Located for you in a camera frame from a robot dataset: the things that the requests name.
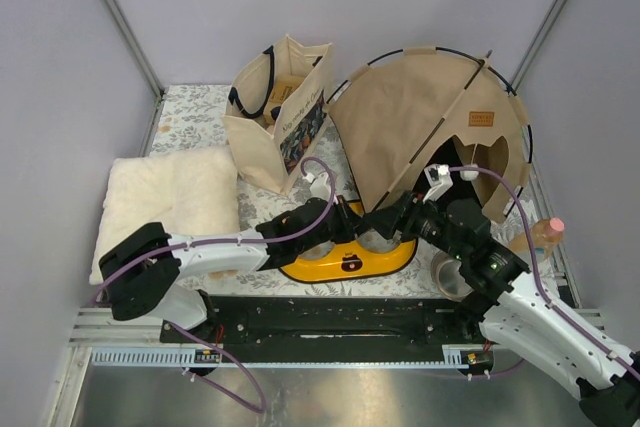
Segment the white fluffy cushion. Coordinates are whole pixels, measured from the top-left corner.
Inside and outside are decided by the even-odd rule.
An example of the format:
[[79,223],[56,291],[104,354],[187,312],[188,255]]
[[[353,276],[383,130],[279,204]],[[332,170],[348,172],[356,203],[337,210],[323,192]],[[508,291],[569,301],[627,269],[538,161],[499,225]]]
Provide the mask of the white fluffy cushion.
[[103,280],[100,258],[146,223],[160,222],[167,232],[186,235],[237,232],[237,178],[226,146],[115,160],[89,283]]

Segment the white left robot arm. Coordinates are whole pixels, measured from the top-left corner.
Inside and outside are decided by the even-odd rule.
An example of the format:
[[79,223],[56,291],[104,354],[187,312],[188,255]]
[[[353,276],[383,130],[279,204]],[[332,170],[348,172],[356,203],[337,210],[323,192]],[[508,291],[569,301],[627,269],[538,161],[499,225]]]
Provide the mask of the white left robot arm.
[[226,271],[278,269],[326,242],[351,242],[365,227],[362,216],[343,198],[328,202],[317,197],[236,234],[177,235],[166,232],[160,222],[150,222],[100,258],[102,302],[116,321],[155,317],[205,342],[216,333],[217,319],[204,295],[181,287],[180,281]]

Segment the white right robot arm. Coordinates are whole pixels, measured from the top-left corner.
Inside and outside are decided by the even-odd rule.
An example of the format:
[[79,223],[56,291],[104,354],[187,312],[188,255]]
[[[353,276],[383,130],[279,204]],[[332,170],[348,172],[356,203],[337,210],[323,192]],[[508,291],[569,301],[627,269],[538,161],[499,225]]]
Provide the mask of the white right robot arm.
[[472,289],[461,304],[466,311],[455,318],[462,340],[484,337],[510,349],[577,399],[596,426],[638,425],[638,353],[592,325],[495,240],[476,202],[455,200],[441,208],[406,192],[364,221],[385,238],[420,238],[460,261]]

